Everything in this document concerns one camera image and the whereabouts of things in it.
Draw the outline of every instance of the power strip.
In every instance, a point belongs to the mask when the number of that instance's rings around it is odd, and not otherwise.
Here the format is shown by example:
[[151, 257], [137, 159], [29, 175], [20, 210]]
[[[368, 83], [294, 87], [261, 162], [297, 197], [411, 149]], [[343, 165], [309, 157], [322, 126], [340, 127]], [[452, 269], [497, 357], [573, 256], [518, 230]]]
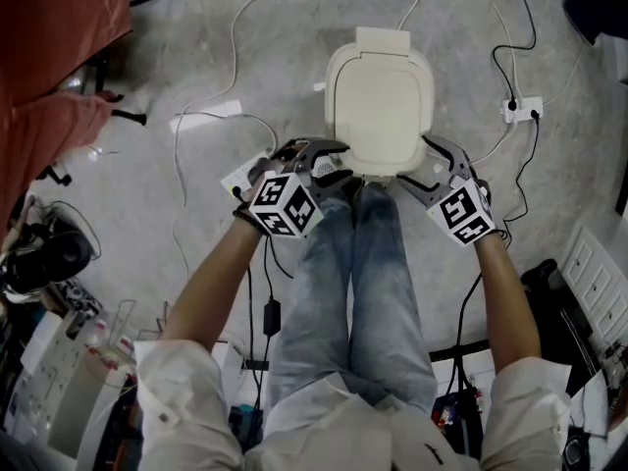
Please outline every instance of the power strip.
[[543, 117], [543, 98], [541, 96], [527, 96], [525, 98], [521, 98], [521, 106], [517, 107], [514, 111], [508, 108], [509, 102], [509, 99], [502, 100], [500, 110], [501, 115], [503, 116], [503, 121], [507, 124], [531, 121], [531, 114], [533, 110], [537, 111], [539, 118]]
[[235, 186], [239, 186], [240, 193], [246, 192], [251, 189], [251, 184], [248, 182], [248, 172], [255, 166], [255, 163], [261, 159], [262, 157], [268, 158], [268, 154], [266, 152], [260, 152], [255, 157], [246, 161], [235, 171], [229, 173], [227, 176], [220, 180], [220, 184], [225, 188], [225, 190], [230, 194], [234, 195], [232, 190]]

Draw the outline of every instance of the toilet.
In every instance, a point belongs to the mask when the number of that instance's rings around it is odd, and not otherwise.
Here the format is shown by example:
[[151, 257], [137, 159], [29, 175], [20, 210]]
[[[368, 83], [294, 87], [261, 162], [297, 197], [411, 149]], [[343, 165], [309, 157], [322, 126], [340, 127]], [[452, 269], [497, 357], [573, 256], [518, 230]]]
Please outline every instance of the toilet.
[[355, 43], [336, 51], [327, 69], [327, 136], [346, 143], [342, 163], [372, 180], [409, 173], [423, 161], [432, 127], [434, 76], [410, 48], [410, 33], [359, 27]]

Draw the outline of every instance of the floor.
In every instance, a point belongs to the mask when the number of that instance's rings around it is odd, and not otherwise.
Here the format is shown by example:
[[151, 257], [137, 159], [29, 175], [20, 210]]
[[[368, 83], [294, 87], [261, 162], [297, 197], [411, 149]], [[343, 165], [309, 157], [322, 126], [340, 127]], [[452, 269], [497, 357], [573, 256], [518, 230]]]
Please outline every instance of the floor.
[[[219, 240], [236, 204], [219, 180], [269, 144], [263, 128], [247, 120], [207, 124], [181, 134], [179, 156], [188, 201], [174, 171], [169, 121], [195, 99], [229, 83], [229, 29], [246, 0], [160, 0], [132, 9], [134, 31], [116, 47], [107, 86], [127, 95], [121, 108], [146, 111], [148, 125], [113, 119], [96, 145], [120, 152], [90, 159], [89, 149], [69, 154], [65, 166], [74, 183], [61, 188], [37, 183], [44, 200], [65, 199], [89, 219], [103, 256], [80, 274], [86, 288], [108, 308], [134, 298], [132, 328], [155, 329], [163, 302], [174, 302], [185, 268], [173, 241], [173, 219], [190, 267]], [[239, 100], [244, 112], [264, 119], [280, 141], [323, 132], [324, 81], [332, 53], [350, 42], [356, 26], [395, 27], [413, 0], [257, 0], [238, 21], [239, 67], [235, 87], [221, 101]], [[532, 52], [517, 53], [524, 95], [546, 100], [564, 86], [581, 44], [566, 20], [563, 0], [529, 0], [538, 30]], [[522, 0], [496, 0], [513, 42], [526, 43], [530, 24]], [[505, 131], [499, 114], [505, 84], [491, 61], [504, 32], [489, 0], [421, 0], [406, 23], [413, 47], [432, 65], [436, 110], [432, 133], [463, 146], [472, 159], [485, 155]], [[541, 120], [537, 154], [522, 185], [530, 213], [512, 228], [510, 248], [525, 271], [558, 258], [575, 219], [585, 208], [612, 207], [625, 164], [625, 91], [604, 73], [602, 49], [585, 48], [564, 95]], [[502, 62], [509, 71], [510, 62]], [[502, 218], [521, 207], [514, 179], [531, 150], [531, 123], [490, 160], [477, 167], [493, 190], [494, 212]], [[432, 162], [424, 164], [431, 169]], [[431, 349], [453, 344], [461, 301], [478, 265], [472, 248], [448, 240], [422, 206], [393, 184], [403, 225], [408, 264]], [[294, 270], [299, 246], [278, 241], [278, 255]], [[261, 249], [252, 264], [256, 355], [263, 352], [263, 306], [268, 288]], [[276, 298], [289, 309], [289, 280], [271, 264]], [[463, 340], [486, 336], [483, 293], [469, 301]], [[248, 345], [245, 286], [238, 293], [224, 337]]]

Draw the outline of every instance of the person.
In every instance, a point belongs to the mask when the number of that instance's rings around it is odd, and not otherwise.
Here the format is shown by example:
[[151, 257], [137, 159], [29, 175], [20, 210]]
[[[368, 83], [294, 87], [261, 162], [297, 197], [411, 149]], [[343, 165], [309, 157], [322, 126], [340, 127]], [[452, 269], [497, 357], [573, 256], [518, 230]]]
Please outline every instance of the person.
[[321, 208], [272, 350], [262, 443], [241, 454], [210, 355], [261, 238], [236, 218], [185, 286], [163, 336], [136, 344], [140, 469], [558, 469], [569, 367], [541, 359], [499, 234], [475, 243], [497, 372], [478, 462], [455, 454], [430, 418], [437, 385], [394, 200], [369, 183], [354, 200], [340, 193]]

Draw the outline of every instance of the red cloth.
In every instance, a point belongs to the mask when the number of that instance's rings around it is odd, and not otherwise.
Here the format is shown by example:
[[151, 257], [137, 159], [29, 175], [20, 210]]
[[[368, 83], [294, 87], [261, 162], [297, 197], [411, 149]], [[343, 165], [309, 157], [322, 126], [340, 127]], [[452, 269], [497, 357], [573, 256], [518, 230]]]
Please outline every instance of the red cloth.
[[111, 115], [96, 96], [51, 93], [87, 59], [131, 31], [129, 0], [0, 0], [0, 237], [30, 183]]

